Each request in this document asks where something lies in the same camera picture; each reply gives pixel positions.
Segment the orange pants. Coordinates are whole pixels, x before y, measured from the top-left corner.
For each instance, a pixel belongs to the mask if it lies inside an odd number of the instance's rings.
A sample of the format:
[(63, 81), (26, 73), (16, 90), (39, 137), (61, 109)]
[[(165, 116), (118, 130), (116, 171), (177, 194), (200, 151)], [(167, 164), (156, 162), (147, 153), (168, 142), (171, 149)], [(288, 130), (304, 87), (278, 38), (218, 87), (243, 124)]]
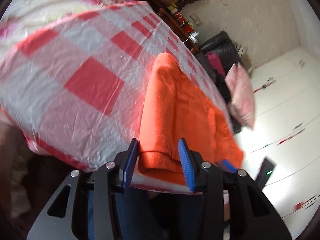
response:
[(138, 170), (156, 179), (183, 185), (178, 154), (184, 138), (205, 161), (227, 160), (240, 168), (243, 152), (224, 113), (180, 70), (169, 53), (157, 56), (146, 91), (140, 124)]

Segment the pink floral pillow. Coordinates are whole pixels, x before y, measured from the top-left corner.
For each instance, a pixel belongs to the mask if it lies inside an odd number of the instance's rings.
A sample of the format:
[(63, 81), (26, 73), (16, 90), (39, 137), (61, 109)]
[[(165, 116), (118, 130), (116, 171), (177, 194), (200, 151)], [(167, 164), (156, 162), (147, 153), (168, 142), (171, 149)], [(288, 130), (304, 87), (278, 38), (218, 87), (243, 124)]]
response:
[(231, 116), (241, 125), (254, 129), (255, 99), (251, 79), (245, 68), (238, 62), (228, 71), (225, 83), (231, 94), (228, 104)]

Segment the red tassel wardrobe ornament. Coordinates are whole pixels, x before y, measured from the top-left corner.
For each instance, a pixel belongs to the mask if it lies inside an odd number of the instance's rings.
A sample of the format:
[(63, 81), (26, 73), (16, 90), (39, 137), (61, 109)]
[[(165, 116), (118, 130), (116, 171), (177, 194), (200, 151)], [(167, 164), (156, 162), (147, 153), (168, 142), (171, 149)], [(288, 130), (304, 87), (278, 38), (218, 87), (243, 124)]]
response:
[(254, 93), (256, 93), (260, 90), (265, 90), (267, 87), (274, 84), (275, 82), (276, 82), (276, 80), (273, 77), (269, 78), (261, 87), (255, 89)]

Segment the red white checkered tablecloth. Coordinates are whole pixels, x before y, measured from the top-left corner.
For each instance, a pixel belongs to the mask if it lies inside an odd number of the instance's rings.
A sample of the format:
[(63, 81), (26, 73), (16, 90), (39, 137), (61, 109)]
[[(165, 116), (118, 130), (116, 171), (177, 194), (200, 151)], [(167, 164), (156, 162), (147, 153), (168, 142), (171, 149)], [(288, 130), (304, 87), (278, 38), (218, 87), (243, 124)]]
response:
[(40, 152), (95, 171), (139, 136), (160, 53), (171, 54), (230, 123), (204, 67), (146, 2), (72, 15), (18, 42), (1, 62), (1, 108)]

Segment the dark wooden nightstand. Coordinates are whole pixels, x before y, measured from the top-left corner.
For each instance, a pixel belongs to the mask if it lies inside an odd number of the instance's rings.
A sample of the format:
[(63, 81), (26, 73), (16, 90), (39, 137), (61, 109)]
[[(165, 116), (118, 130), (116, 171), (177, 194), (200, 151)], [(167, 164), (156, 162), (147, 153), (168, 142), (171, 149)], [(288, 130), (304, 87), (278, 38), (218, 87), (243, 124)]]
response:
[(188, 22), (180, 23), (178, 20), (165, 9), (161, 8), (157, 15), (172, 29), (172, 31), (181, 39), (186, 47), (193, 53), (199, 52), (197, 45), (189, 37), (194, 32)]

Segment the wall power socket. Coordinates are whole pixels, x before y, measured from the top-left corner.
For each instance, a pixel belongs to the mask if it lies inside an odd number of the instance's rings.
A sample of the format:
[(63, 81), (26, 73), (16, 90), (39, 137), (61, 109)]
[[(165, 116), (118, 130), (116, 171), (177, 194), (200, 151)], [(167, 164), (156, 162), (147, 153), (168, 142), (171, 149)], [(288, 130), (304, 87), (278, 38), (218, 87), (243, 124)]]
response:
[(197, 27), (203, 24), (199, 16), (197, 16), (195, 13), (191, 14), (189, 17)]

